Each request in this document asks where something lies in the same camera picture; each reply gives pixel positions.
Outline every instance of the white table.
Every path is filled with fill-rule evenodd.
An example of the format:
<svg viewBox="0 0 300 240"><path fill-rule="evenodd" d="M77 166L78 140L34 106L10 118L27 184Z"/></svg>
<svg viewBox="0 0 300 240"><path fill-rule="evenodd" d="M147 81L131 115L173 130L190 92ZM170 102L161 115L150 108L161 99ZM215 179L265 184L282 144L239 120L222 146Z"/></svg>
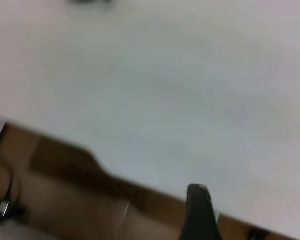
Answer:
<svg viewBox="0 0 300 240"><path fill-rule="evenodd" d="M0 0L0 116L300 239L300 0Z"/></svg>

